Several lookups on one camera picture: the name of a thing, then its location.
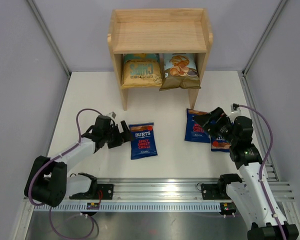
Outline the light blue cassava chips bag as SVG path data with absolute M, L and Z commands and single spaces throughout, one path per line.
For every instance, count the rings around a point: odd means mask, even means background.
M 164 53 L 160 91 L 181 88 L 200 89 L 200 78 L 193 53 Z

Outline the tan kettle chips bag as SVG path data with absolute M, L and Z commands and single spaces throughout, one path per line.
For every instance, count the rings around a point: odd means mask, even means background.
M 162 82 L 158 53 L 127 53 L 123 56 L 122 89 L 160 87 Z

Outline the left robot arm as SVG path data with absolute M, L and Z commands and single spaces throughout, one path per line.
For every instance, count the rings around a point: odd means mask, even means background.
M 131 132 L 124 120 L 116 124 L 111 117 L 99 115 L 70 148 L 54 157 L 40 155 L 34 160 L 24 195 L 34 206 L 50 207 L 57 207 L 64 198 L 100 199 L 102 194 L 97 177 L 83 172 L 69 177 L 68 172 L 104 146 L 112 149 L 131 140 Z

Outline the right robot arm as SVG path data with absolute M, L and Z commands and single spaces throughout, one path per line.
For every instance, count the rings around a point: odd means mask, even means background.
M 223 174 L 217 182 L 217 193 L 230 198 L 247 226 L 249 240 L 296 240 L 295 224 L 281 212 L 264 171 L 267 157 L 253 144 L 253 121 L 241 115 L 240 104 L 232 105 L 231 115 L 217 107 L 193 120 L 211 137 L 221 137 L 229 144 L 229 156 L 239 174 Z

